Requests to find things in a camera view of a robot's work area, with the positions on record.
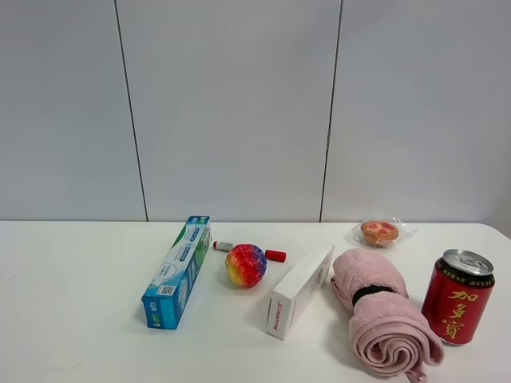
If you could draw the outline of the rainbow dimpled ball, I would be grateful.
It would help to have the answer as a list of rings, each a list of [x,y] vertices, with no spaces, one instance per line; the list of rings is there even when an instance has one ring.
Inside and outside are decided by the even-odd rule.
[[[267,269],[267,259],[264,252],[256,245],[238,244],[227,253],[225,268],[232,283],[244,288],[252,288],[263,279]]]

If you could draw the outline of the red white marker pen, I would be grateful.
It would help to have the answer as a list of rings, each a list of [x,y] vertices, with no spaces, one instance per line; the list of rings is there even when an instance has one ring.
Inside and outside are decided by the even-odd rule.
[[[212,248],[217,251],[229,252],[235,245],[233,243],[214,241]],[[283,251],[275,251],[266,249],[264,255],[268,260],[278,263],[284,263],[286,261],[287,253]]]

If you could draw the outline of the white cardboard box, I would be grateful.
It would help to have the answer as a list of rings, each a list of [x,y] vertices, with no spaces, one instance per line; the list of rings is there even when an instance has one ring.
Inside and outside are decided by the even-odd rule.
[[[297,262],[270,294],[265,332],[284,340],[323,287],[335,246],[319,244]]]

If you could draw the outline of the wrapped small pastry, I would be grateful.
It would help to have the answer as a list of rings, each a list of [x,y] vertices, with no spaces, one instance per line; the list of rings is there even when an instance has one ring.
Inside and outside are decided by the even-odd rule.
[[[411,239],[417,232],[414,226],[400,218],[384,217],[366,219],[356,223],[349,234],[355,243],[371,249],[390,249]]]

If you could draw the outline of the blue toothpaste box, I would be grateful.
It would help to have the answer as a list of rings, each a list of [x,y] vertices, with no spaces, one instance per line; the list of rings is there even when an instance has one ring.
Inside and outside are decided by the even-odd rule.
[[[210,246],[210,218],[188,218],[141,297],[147,327],[178,327]]]

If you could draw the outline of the black hair band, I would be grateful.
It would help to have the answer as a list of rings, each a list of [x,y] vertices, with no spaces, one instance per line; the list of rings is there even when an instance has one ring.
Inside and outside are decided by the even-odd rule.
[[[363,297],[371,294],[377,294],[380,292],[390,292],[394,293],[394,290],[387,286],[377,286],[377,285],[369,285],[366,287],[362,287],[358,289],[352,296],[352,306],[355,306],[356,303]]]

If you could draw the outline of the rolled pink towel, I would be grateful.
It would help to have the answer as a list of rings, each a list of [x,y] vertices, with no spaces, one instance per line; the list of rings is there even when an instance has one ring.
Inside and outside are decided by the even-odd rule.
[[[426,382],[424,365],[439,366],[442,341],[424,315],[409,300],[405,281],[383,254],[360,248],[343,252],[332,264],[331,285],[339,301],[351,312],[349,339],[361,362],[381,377],[406,375],[411,382]],[[387,286],[380,292],[351,300],[360,288]]]

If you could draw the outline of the red drink can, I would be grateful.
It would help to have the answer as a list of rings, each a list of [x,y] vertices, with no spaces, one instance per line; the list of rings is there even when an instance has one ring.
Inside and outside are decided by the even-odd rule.
[[[434,264],[422,314],[444,342],[468,344],[494,285],[493,264],[488,259],[472,251],[449,249]]]

